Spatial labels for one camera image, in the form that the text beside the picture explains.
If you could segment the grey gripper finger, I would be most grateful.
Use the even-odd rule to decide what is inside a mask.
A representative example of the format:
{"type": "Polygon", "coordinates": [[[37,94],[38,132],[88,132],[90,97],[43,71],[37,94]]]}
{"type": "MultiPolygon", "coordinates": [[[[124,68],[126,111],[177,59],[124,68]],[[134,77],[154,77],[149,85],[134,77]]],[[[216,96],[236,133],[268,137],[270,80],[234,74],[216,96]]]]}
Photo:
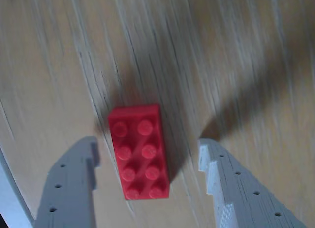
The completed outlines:
{"type": "Polygon", "coordinates": [[[205,173],[206,193],[213,197],[218,228],[305,227],[216,141],[199,139],[198,151],[198,169],[205,173]]]}
{"type": "Polygon", "coordinates": [[[86,136],[74,143],[48,172],[34,226],[95,228],[92,191],[97,166],[97,138],[86,136]]]}

